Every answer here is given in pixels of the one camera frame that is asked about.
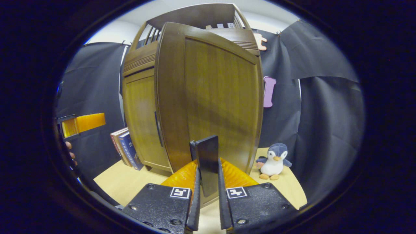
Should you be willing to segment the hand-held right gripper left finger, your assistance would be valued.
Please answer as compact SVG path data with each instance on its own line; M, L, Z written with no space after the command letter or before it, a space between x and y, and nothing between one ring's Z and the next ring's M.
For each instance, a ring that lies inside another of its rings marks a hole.
M199 229L200 206L200 171L192 161L160 185L144 185L122 212L152 234L192 234Z

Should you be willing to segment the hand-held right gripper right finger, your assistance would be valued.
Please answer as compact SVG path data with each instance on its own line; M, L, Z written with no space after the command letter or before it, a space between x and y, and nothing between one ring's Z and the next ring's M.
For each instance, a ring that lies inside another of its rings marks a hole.
M218 160L220 226L227 234L278 234L298 210L271 183L226 187L226 169Z

